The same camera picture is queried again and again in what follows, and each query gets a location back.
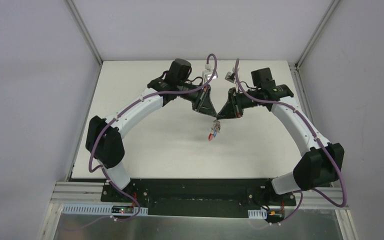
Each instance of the black bracket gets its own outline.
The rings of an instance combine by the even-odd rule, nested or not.
[[[267,178],[257,179],[138,179],[132,178],[123,189],[136,195],[148,215],[248,218],[248,210],[263,205]],[[271,201],[271,206],[296,206],[292,193]],[[131,203],[111,185],[103,187],[102,202]]]

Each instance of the white table surface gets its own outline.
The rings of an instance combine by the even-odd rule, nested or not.
[[[105,61],[87,117],[72,178],[103,178],[89,173],[85,148],[89,120],[114,113],[136,98],[172,61]],[[193,60],[189,79],[201,76],[205,61]],[[235,61],[218,61],[220,78],[211,82],[211,100],[220,111],[228,89],[224,76]],[[295,85],[286,61],[241,61],[239,78],[252,86],[251,71],[267,68],[277,85]],[[293,170],[301,159],[295,142],[266,107],[244,110],[239,119],[221,120],[221,131],[208,141],[215,118],[192,111],[180,97],[151,113],[124,138],[122,160],[131,178],[272,178]]]

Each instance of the white wall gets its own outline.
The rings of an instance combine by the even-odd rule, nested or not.
[[[342,1],[301,70],[315,124],[345,148],[359,237],[384,239],[384,1]]]
[[[104,60],[296,62],[331,0],[75,0]]]
[[[0,239],[35,239],[98,66],[61,1],[0,1]]]

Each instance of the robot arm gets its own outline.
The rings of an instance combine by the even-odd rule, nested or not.
[[[123,139],[146,116],[176,99],[177,92],[181,94],[187,90],[196,90],[199,86],[187,83],[191,71],[191,64],[188,61],[176,59],[164,78],[163,74],[152,80],[147,85],[148,88],[125,107],[105,118],[95,116],[90,120],[86,149],[93,153],[93,157],[105,168],[109,178],[119,188],[123,189],[130,182],[130,177],[122,164],[125,155]],[[189,91],[181,96],[192,102],[194,111],[215,117],[216,110],[210,100],[210,90],[211,86],[206,85],[202,89]]]
[[[285,103],[297,110],[300,109],[288,86],[276,85],[269,68],[253,71],[251,76],[255,89],[247,91],[250,96],[260,100]],[[244,109],[259,105],[267,107],[283,123],[298,146],[301,155],[301,160],[292,172],[273,178],[266,183],[266,194],[263,199],[265,203],[269,204],[286,193],[306,191],[338,180],[339,176],[332,163],[314,139],[306,123],[289,107],[281,104],[255,102],[243,92],[237,92],[233,87],[228,91],[227,102],[217,114],[217,119],[240,118],[244,114]],[[341,169],[344,158],[343,147],[339,143],[331,144],[311,123],[309,125]]]

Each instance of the white cable tie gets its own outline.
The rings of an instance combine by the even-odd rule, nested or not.
[[[119,113],[118,112],[115,113],[114,119],[116,122],[119,121]]]

